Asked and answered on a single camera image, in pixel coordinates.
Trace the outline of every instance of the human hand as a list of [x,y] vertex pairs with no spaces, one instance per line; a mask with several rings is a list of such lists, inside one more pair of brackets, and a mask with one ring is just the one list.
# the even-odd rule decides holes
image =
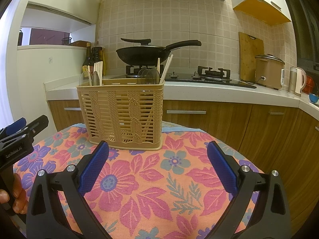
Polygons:
[[[15,213],[26,214],[28,210],[27,193],[22,188],[21,178],[17,173],[14,174],[12,194],[16,198],[12,206]],[[8,201],[9,194],[4,190],[0,190],[0,204]]]

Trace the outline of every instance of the tablecloth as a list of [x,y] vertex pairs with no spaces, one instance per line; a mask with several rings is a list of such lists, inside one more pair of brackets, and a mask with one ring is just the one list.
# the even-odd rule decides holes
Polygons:
[[[207,157],[207,145],[216,141],[240,164],[259,171],[236,150],[211,135],[169,123],[163,124],[163,147],[158,151],[110,148],[109,157],[85,199],[113,239],[204,239],[227,208],[227,193]],[[34,146],[14,165],[30,196],[39,170],[63,171],[90,154],[83,124],[66,128]],[[257,199],[253,193],[237,231],[243,230]],[[80,232],[62,192],[60,201],[71,228]]]

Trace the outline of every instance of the drawer handle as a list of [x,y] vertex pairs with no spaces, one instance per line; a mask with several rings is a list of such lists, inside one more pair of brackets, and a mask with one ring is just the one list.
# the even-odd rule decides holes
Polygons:
[[279,5],[277,5],[275,2],[270,1],[270,3],[275,6],[279,11],[281,11],[281,7]]
[[284,115],[283,112],[269,112],[270,115]]
[[166,111],[168,114],[206,114],[205,111]]
[[69,108],[64,108],[65,111],[80,111],[81,108],[76,108],[76,107],[69,107]]

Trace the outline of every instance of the silver bolt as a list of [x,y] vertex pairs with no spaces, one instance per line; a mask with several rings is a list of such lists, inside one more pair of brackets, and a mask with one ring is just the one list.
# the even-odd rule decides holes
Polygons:
[[243,166],[241,167],[241,169],[242,169],[244,172],[249,172],[249,171],[250,171],[250,168],[249,168],[249,166],[247,166],[247,165],[243,165]]
[[38,175],[39,175],[39,176],[43,176],[43,175],[44,175],[44,173],[45,173],[45,171],[44,171],[44,170],[40,170],[40,171],[38,171]]
[[69,166],[66,168],[66,170],[67,170],[68,172],[73,172],[73,171],[75,170],[75,165],[73,165],[73,164],[69,165]]
[[272,175],[277,177],[279,175],[279,172],[277,172],[276,170],[272,170]]

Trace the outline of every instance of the wok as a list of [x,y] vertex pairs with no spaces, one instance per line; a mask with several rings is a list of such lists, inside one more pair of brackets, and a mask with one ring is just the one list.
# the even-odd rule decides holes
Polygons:
[[202,43],[198,40],[186,40],[170,44],[166,47],[148,45],[150,39],[126,39],[121,40],[131,43],[140,43],[141,46],[120,48],[116,52],[119,58],[130,66],[155,66],[157,59],[164,62],[172,50],[186,46],[201,46]]

